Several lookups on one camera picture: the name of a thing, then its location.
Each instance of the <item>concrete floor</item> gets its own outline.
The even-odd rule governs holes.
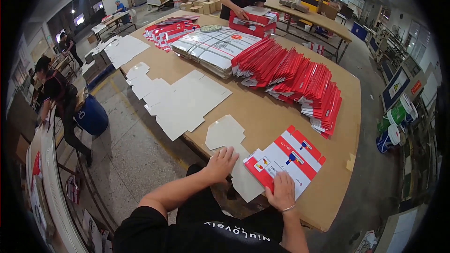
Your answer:
[[[138,28],[176,10],[148,12],[146,6],[137,7]],[[351,28],[352,24],[352,21],[347,21],[346,27]],[[294,28],[290,32],[307,35]],[[290,34],[285,35],[285,38],[304,42]],[[332,38],[331,43],[337,45],[338,39]],[[80,39],[77,43],[79,56],[84,60],[84,55],[95,45],[89,44],[87,37]],[[376,122],[382,115],[379,94],[385,87],[383,80],[370,58],[366,44],[356,36],[339,64],[361,82],[360,140],[352,178],[335,221],[326,233],[308,233],[307,241],[312,253],[350,252],[357,246],[351,241],[355,234],[362,232],[364,235],[365,231],[376,230],[398,206],[398,159],[389,154],[380,154],[375,144],[378,136]],[[74,84],[78,88],[85,85],[82,77],[78,77]],[[78,129],[76,133],[94,151],[94,162],[88,177],[91,177],[91,183],[104,202],[104,205],[101,202],[98,204],[106,210],[104,212],[111,214],[111,217],[106,215],[106,220],[116,227],[136,208],[145,194],[166,182],[183,177],[190,164],[201,160],[180,139],[172,142],[167,138],[119,71],[108,76],[91,94],[95,95],[108,113],[110,125],[98,138]],[[64,141],[58,149],[58,158],[67,167],[76,165],[76,153]],[[68,173],[61,171],[63,182],[67,176]],[[77,216],[82,216],[82,209],[86,208],[100,219],[86,188],[82,190],[80,205],[71,207]],[[169,223],[175,222],[175,217],[176,211],[170,213]]]

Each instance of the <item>shoe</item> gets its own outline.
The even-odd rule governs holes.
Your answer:
[[[92,166],[92,154],[93,154],[93,151],[90,150],[90,153],[88,155],[86,155],[87,167],[91,167]]]

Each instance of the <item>bracelet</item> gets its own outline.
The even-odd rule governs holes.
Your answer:
[[[293,209],[294,207],[295,207],[295,203],[294,203],[294,205],[292,205],[291,207],[286,208],[286,209],[283,209],[283,210],[281,210],[280,212],[286,212],[286,211],[288,211],[288,210]]]

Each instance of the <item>black pants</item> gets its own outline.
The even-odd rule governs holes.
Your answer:
[[[191,165],[186,176],[192,175],[201,169],[202,168],[197,164]],[[236,222],[239,222],[242,227],[264,234],[278,243],[281,242],[281,238],[283,237],[283,215],[274,207],[270,206],[258,213],[245,217],[242,220],[232,218],[222,212],[210,187],[205,188],[188,198],[188,200],[178,208],[176,216],[177,224],[205,221],[225,222],[230,220],[235,220]]]
[[[64,138],[66,143],[72,146],[74,149],[81,152],[83,155],[90,155],[90,149],[85,146],[76,136],[73,124],[73,116],[75,115],[76,107],[76,94],[78,90],[75,86],[69,86],[69,92],[67,93],[67,99],[64,102],[64,116],[62,117],[64,127]]]
[[[75,44],[72,46],[72,48],[70,48],[70,53],[72,54],[72,56],[76,59],[76,61],[78,62],[78,64],[80,65],[80,67],[83,66],[83,62],[82,59],[80,59],[80,57],[78,56],[78,54],[76,53],[76,47]]]

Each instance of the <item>hand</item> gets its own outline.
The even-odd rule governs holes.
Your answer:
[[[236,13],[236,16],[238,16],[239,19],[241,20],[250,20],[249,17],[247,16],[247,14],[245,13],[244,9],[242,8],[237,8],[236,10],[233,10],[234,13]]]
[[[209,159],[208,165],[201,170],[211,184],[224,182],[226,177],[233,170],[234,164],[239,158],[239,154],[233,155],[234,148],[224,147]]]
[[[294,180],[287,172],[278,172],[274,178],[274,193],[266,187],[266,197],[270,205],[283,211],[295,204]]]

